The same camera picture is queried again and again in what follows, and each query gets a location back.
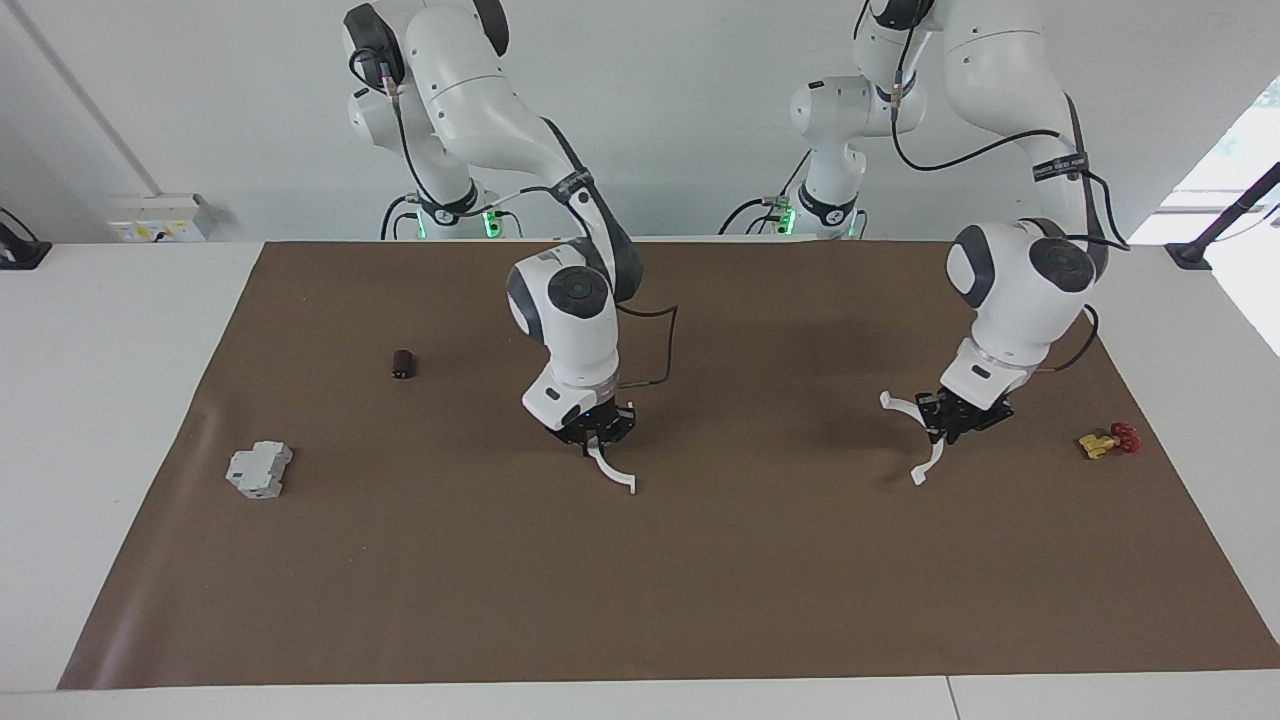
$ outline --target red knob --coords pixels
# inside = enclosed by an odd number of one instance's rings
[[[1138,437],[1138,432],[1129,423],[1111,425],[1111,437],[1116,438],[1116,442],[1120,443],[1120,451],[1125,455],[1133,455],[1142,450],[1142,438]]]

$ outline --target curved white finger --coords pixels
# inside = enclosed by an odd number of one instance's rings
[[[924,416],[920,415],[919,406],[916,406],[914,402],[908,402],[905,400],[897,400],[897,398],[890,396],[888,392],[882,392],[881,393],[881,407],[883,407],[884,410],[891,410],[893,413],[901,413],[901,414],[911,418],[916,423],[919,423],[922,428],[928,428],[928,425],[924,424]],[[938,464],[938,460],[942,460],[942,451],[946,450],[946,448],[947,448],[947,445],[945,442],[942,442],[942,441],[938,441],[938,442],[933,443],[933,455],[929,457],[929,461],[925,462],[924,465],[919,465],[919,466],[916,466],[915,469],[911,470],[911,482],[914,482],[916,487],[924,484],[924,480],[928,479],[928,478],[925,478],[925,474],[929,470],[932,470],[934,465]]]
[[[586,454],[595,460],[595,464],[600,468],[600,471],[604,473],[605,478],[609,478],[620,486],[628,487],[631,489],[631,495],[636,493],[636,477],[614,470],[613,466],[609,465],[608,460],[604,459],[604,452],[600,451],[599,439],[591,438],[586,442]]]

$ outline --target brown mat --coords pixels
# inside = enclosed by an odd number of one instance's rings
[[[972,320],[945,246],[645,246],[636,305],[684,309],[675,378],[622,395],[636,497],[520,405],[531,250],[268,246],[60,687],[1280,666],[1101,348],[910,484],[877,396],[934,389]],[[660,374],[663,322],[622,332]],[[1115,420],[1144,452],[1083,460]],[[223,479],[259,439],[296,450],[279,500]]]

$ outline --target black pole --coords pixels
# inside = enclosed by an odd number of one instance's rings
[[[1280,184],[1280,163],[1271,165],[1253,187],[1244,191],[1244,195],[1234,205],[1222,211],[1204,232],[1192,242],[1174,242],[1165,246],[1174,263],[1184,270],[1212,270],[1213,266],[1204,260],[1204,250],[1217,242],[1222,233],[1236,220],[1243,218],[1254,205],[1258,204],[1272,188]]]
[[[52,246],[51,242],[22,240],[4,222],[0,222],[0,249],[13,256],[13,260],[8,260],[0,255],[0,270],[33,270],[45,259],[45,255],[49,255]]]

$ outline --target white table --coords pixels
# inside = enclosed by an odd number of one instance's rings
[[[260,250],[60,246],[38,272],[0,274],[0,717],[1280,717],[1280,671],[54,693]],[[1158,249],[1116,258],[1096,304],[1280,634],[1280,357],[1211,275]]]

